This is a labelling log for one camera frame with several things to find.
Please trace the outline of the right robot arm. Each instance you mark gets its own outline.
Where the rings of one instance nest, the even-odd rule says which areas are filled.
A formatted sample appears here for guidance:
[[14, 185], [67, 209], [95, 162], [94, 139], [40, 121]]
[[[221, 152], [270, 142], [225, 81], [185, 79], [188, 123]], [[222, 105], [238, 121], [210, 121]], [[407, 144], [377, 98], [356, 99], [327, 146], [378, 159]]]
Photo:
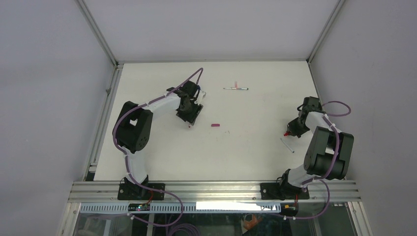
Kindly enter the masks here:
[[298, 117], [288, 123], [284, 135], [299, 138], [310, 131], [312, 138], [303, 163], [286, 170], [279, 179], [277, 192], [283, 199], [302, 195], [315, 181], [343, 179], [354, 144], [354, 136], [331, 122], [331, 115], [323, 110], [318, 98], [305, 97], [297, 111]]

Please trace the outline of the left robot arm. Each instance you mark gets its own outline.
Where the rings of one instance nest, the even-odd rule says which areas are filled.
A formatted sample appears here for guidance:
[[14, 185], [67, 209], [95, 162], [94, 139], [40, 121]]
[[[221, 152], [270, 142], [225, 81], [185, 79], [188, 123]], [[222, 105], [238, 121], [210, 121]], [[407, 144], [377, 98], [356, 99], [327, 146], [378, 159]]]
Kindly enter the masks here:
[[145, 169], [142, 150], [150, 140], [152, 123], [155, 119], [171, 112], [192, 127], [203, 109], [201, 104], [205, 92], [198, 83], [187, 81], [176, 88], [142, 105], [132, 101], [124, 103], [113, 129], [113, 142], [124, 155], [126, 180], [132, 183], [129, 194], [136, 200], [145, 198], [149, 176]]

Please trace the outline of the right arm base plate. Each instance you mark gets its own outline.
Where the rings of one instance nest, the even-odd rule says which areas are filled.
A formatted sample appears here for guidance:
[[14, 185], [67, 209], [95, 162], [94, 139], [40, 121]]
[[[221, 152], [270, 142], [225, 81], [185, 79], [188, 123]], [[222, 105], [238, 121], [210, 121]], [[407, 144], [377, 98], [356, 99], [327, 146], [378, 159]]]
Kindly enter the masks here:
[[279, 183], [261, 183], [260, 193], [262, 200], [308, 200], [309, 192], [303, 192], [300, 187], [294, 187], [290, 184]]

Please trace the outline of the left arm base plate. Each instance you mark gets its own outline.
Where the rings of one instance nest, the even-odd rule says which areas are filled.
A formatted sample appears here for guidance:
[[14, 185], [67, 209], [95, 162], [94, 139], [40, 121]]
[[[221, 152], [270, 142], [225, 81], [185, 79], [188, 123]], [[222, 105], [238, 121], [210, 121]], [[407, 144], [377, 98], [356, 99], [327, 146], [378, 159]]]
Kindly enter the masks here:
[[119, 185], [119, 191], [117, 199], [119, 201], [148, 201], [152, 200], [161, 201], [164, 200], [165, 194], [155, 190], [147, 190], [131, 182], [121, 183]]

